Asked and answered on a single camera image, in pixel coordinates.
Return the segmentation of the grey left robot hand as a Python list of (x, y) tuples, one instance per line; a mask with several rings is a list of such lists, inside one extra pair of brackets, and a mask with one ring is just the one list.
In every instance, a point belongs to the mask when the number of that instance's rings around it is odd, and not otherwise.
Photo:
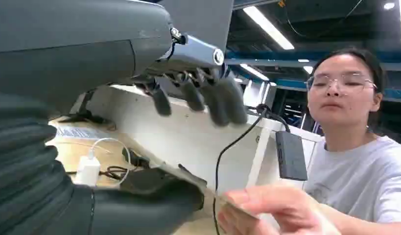
[(74, 184), (47, 145), (48, 122), (103, 85), (145, 88), (169, 116), (158, 77), (216, 125), (247, 122), (223, 52), (157, 2), (0, 0), (0, 235), (171, 235), (202, 209), (201, 189), (176, 177), (148, 195)]

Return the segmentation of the person's left hand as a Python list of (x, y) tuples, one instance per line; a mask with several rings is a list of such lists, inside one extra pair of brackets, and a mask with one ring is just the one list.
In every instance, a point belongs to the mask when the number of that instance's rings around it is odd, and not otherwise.
[(287, 185), (229, 191), (218, 222), (228, 235), (338, 235), (321, 206), (304, 191)]

